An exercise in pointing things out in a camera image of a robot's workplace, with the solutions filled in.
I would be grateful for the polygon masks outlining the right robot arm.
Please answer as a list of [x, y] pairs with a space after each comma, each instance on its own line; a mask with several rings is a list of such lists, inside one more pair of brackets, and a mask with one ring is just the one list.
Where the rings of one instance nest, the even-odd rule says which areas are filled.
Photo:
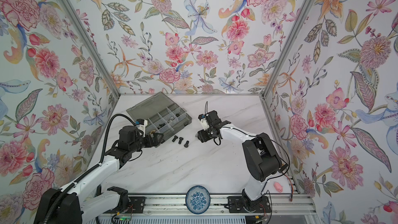
[[276, 143], [266, 133], [252, 134], [239, 129], [227, 120], [222, 121], [216, 111], [201, 114], [198, 119], [202, 130], [198, 131], [197, 138], [202, 143], [213, 140], [219, 146], [222, 140], [227, 140], [241, 144], [250, 178], [238, 207], [253, 213], [262, 204], [268, 181], [286, 174], [288, 163], [280, 157]]

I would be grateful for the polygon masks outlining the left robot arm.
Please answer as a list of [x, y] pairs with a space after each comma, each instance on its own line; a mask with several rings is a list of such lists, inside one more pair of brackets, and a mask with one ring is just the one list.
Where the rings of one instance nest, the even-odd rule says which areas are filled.
[[91, 200], [86, 199], [105, 179], [131, 162], [133, 153], [164, 142], [162, 133], [146, 134], [146, 120], [131, 120], [130, 123], [119, 131], [119, 139], [111, 149], [103, 145], [97, 164], [60, 189], [51, 188], [42, 195], [34, 223], [86, 224], [105, 212], [122, 213], [132, 206], [128, 191], [116, 186]]

